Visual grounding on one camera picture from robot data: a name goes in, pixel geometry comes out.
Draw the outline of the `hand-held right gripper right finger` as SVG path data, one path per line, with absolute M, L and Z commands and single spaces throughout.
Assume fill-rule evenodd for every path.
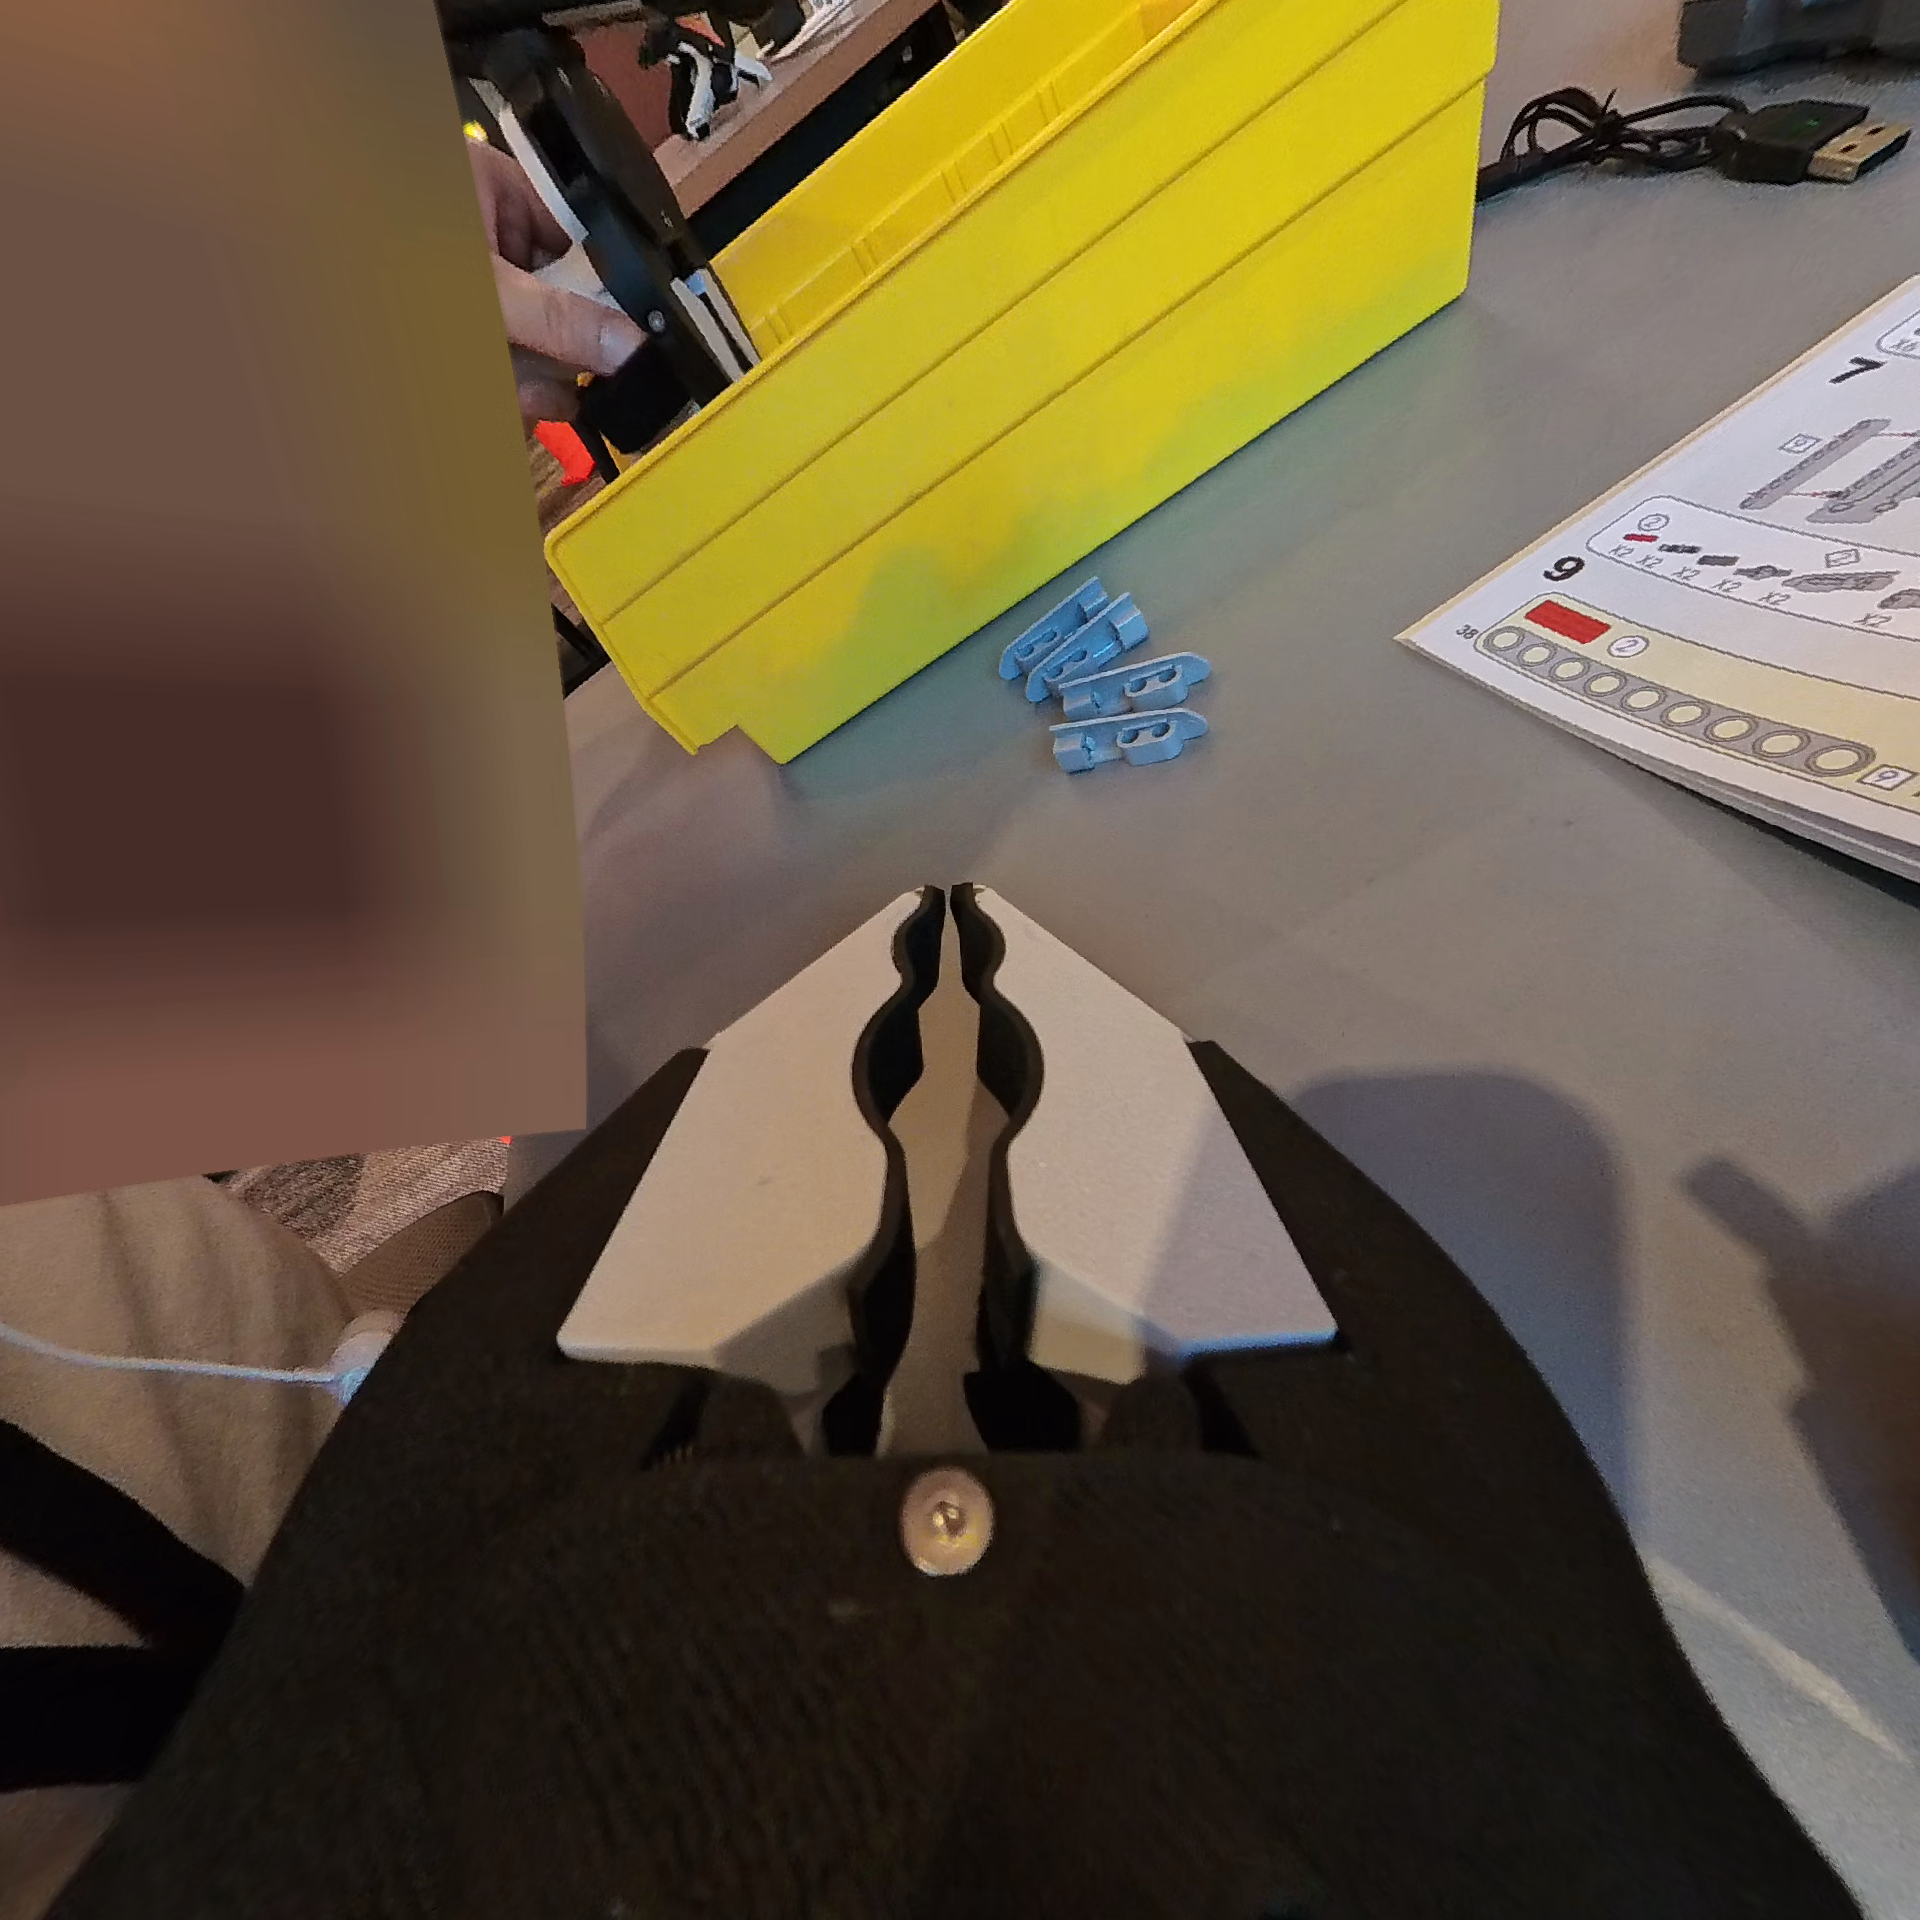
M 1337 1321 L 1187 1033 L 995 888 L 950 888 L 976 1077 L 1004 1127 L 966 1406 L 988 1448 L 1070 1451 L 1076 1388 Z

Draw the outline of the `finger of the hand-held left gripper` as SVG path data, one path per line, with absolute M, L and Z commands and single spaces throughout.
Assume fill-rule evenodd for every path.
M 726 377 L 744 377 L 759 364 L 753 341 L 712 272 L 688 276 L 688 315 Z

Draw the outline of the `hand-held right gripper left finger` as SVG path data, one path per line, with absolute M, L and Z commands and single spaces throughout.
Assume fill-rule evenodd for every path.
M 916 1300 L 891 1119 L 944 925 L 940 887 L 886 902 L 703 1047 L 560 1325 L 568 1360 L 757 1380 L 807 1448 L 876 1451 Z

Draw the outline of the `yellow plastic bin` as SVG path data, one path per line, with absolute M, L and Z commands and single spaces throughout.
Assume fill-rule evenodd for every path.
M 715 261 L 759 364 L 548 566 L 791 761 L 1470 279 L 1497 1 L 1019 1 Z

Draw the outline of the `small grey brick connector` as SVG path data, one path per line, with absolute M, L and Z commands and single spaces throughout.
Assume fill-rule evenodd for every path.
M 1136 599 L 1123 591 L 1119 599 L 1108 600 L 1089 620 L 1072 632 L 1054 640 L 1037 661 L 1025 669 L 1024 697 L 1030 703 L 1043 703 L 1061 694 L 1070 680 L 1086 678 L 1141 647 L 1149 636 L 1144 615 Z
M 1153 713 L 1187 705 L 1211 678 L 1211 661 L 1198 653 L 1123 659 L 1116 665 L 1070 678 L 1059 687 L 1062 720 L 1075 725 L 1123 713 Z
M 1024 680 L 1062 640 L 1086 629 L 1108 605 L 1108 599 L 1097 575 L 1075 588 L 1056 607 L 1004 647 L 999 678 Z
M 1209 720 L 1190 709 L 1124 710 L 1046 728 L 1052 756 L 1068 774 L 1175 761 L 1206 733 Z

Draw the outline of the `wooden background desk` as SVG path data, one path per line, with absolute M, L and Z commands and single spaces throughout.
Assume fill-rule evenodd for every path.
M 769 80 L 743 80 L 733 101 L 710 112 L 702 136 L 667 125 L 670 80 L 663 67 L 639 67 L 636 27 L 583 29 L 580 40 L 591 73 L 653 150 L 679 205 L 697 214 L 720 200 L 776 200 L 947 59 L 966 29 L 968 16 L 958 5 L 829 6 L 809 38 L 761 57 Z

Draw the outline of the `grey desk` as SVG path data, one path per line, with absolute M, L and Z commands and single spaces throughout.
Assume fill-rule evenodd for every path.
M 595 1119 L 905 887 L 999 888 L 1461 1262 L 1875 1915 L 1915 1915 L 1915 891 L 1396 636 L 1912 272 L 1912 150 L 1535 182 L 1439 317 L 792 765 L 564 703 Z M 1095 575 L 1149 629 L 1101 669 L 1211 661 L 1179 758 L 1068 774 L 1061 694 L 999 678 Z

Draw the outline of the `person's left hand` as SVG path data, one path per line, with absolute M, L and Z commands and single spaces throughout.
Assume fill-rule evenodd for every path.
M 470 140 L 464 150 L 512 352 L 520 429 L 568 420 L 577 377 L 621 369 L 643 348 L 643 328 L 614 307 L 540 279 L 540 270 L 568 252 L 564 225 L 512 155 Z

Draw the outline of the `taupe chair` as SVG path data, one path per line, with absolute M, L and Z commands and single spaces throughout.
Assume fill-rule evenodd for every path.
M 341 1289 L 357 1313 L 389 1311 L 397 1319 L 467 1259 L 468 1249 L 500 1219 L 496 1191 L 468 1191 L 411 1221 L 374 1245 L 341 1276 Z

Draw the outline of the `person's beige sweater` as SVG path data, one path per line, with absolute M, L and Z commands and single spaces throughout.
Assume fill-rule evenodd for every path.
M 3 1208 L 3 1319 L 73 1351 L 317 1369 L 357 1313 L 300 1236 L 201 1175 Z M 341 1407 L 4 1347 L 3 1412 L 248 1584 Z

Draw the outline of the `building instruction booklet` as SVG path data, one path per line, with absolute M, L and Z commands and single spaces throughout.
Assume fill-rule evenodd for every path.
M 1918 279 L 1398 640 L 1915 879 Z

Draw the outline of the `grey remote control unit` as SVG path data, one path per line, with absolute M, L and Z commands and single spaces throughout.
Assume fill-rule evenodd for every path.
M 1700 77 L 1847 57 L 1918 59 L 1918 1 L 1684 1 L 1676 59 Z

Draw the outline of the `white wired earbud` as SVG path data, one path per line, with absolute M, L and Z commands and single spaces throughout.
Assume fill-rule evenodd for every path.
M 3 1342 L 17 1352 L 30 1352 L 39 1360 L 92 1374 L 167 1376 L 241 1385 L 294 1385 L 317 1389 L 334 1403 L 344 1406 L 374 1372 L 397 1329 L 399 1319 L 392 1311 L 361 1313 L 341 1332 L 325 1361 L 297 1367 L 79 1351 L 40 1335 L 31 1335 L 11 1324 L 3 1324 Z

